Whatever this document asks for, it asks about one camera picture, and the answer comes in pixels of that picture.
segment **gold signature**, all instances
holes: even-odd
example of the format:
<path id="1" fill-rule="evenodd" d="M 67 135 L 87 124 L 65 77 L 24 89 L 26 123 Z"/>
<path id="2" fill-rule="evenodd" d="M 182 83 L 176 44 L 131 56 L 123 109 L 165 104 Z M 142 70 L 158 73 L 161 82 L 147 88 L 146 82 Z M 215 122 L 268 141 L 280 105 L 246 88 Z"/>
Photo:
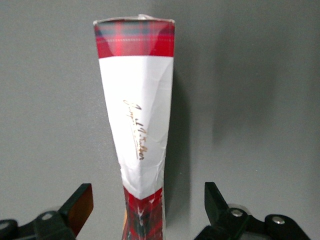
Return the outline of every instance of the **gold signature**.
<path id="1" fill-rule="evenodd" d="M 127 100 L 123 100 L 123 102 L 128 105 L 129 115 L 127 116 L 130 117 L 132 121 L 132 132 L 137 158 L 143 160 L 145 159 L 145 152 L 148 151 L 148 148 L 145 146 L 147 131 L 144 129 L 144 125 L 139 122 L 139 119 L 136 118 L 136 112 L 141 111 L 142 108 L 138 104 L 128 102 Z"/>

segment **red tartan pattern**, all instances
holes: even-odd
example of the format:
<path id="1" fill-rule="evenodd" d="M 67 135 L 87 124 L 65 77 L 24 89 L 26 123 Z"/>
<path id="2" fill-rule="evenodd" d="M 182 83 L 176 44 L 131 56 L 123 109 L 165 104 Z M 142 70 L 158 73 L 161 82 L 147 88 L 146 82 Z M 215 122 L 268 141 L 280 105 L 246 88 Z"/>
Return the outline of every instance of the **red tartan pattern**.
<path id="1" fill-rule="evenodd" d="M 124 188 L 127 220 L 123 240 L 162 240 L 162 188 L 154 194 L 137 199 Z"/>
<path id="2" fill-rule="evenodd" d="M 174 56 L 175 25 L 171 21 L 105 21 L 94 26 L 98 57 Z"/>

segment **black clamp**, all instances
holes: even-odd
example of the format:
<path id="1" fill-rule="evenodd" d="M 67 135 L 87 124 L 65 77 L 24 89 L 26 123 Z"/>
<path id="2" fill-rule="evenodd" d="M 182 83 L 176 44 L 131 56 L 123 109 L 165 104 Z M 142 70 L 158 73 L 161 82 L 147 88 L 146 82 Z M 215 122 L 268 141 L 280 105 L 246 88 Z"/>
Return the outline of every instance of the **black clamp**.
<path id="1" fill-rule="evenodd" d="M 205 211 L 210 226 L 195 240 L 310 240 L 290 217 L 271 214 L 264 222 L 239 208 L 229 208 L 214 182 L 206 182 Z"/>
<path id="2" fill-rule="evenodd" d="M 93 208 L 92 186 L 83 183 L 58 211 L 19 227 L 16 220 L 0 220 L 0 240 L 76 240 Z"/>

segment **white label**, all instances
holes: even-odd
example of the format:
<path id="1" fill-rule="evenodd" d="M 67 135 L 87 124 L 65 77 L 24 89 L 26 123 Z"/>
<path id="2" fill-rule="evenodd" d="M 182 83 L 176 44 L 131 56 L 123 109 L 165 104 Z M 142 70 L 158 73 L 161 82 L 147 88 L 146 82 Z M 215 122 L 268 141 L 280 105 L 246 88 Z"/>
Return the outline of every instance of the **white label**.
<path id="1" fill-rule="evenodd" d="M 122 182 L 138 199 L 164 184 L 173 60 L 165 56 L 99 59 Z"/>

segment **gray wall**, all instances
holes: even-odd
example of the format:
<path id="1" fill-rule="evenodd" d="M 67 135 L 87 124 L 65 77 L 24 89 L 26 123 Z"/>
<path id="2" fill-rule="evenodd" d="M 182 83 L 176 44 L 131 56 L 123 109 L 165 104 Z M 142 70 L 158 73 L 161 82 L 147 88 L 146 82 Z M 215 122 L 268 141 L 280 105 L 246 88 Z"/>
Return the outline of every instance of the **gray wall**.
<path id="1" fill-rule="evenodd" d="M 124 197 L 94 20 L 176 20 L 166 159 L 167 238 L 207 224 L 204 182 L 258 219 L 288 215 L 318 239 L 320 5 L 311 0 L 2 0 L 0 219 L 25 224 L 83 182 L 78 239 L 121 238 Z"/>

